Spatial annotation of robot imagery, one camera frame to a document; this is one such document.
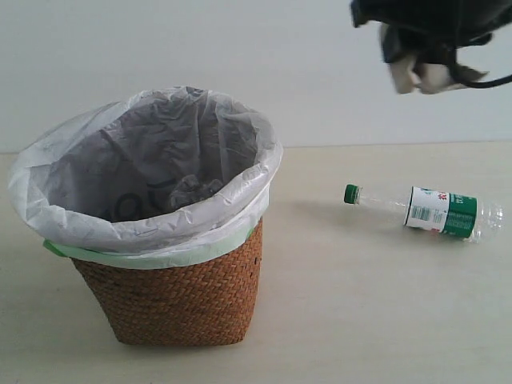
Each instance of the white plastic bag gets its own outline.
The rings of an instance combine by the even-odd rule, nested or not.
[[[242,244],[268,205],[281,157],[259,112],[225,94],[176,87],[54,128],[19,154],[8,189],[22,220],[66,256],[137,269],[184,266],[220,256],[210,252],[218,244],[223,251]],[[189,174],[224,187],[162,212]],[[120,214],[120,205],[136,215]]]

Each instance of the green bottle cap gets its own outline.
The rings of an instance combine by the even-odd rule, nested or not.
[[[345,188],[345,197],[343,201],[347,204],[355,204],[358,199],[359,187],[352,184],[347,184]]]

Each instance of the white table surface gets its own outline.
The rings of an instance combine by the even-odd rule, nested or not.
[[[12,156],[0,157],[0,178]],[[69,260],[0,194],[0,383],[508,383],[511,229],[480,245],[372,221],[348,182],[411,184],[512,207],[512,143],[286,150],[264,218],[246,340],[118,343]]]

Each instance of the empty plastic bottle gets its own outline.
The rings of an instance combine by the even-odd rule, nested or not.
[[[347,204],[384,210],[390,219],[412,228],[480,242],[502,228],[503,208],[492,202],[460,194],[413,187],[392,195],[349,184],[345,188]]]

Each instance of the woven trash can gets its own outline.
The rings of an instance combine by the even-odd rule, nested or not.
[[[21,152],[10,199],[71,260],[117,340],[223,346],[243,340],[253,316],[281,156],[266,118],[227,95],[145,91]]]

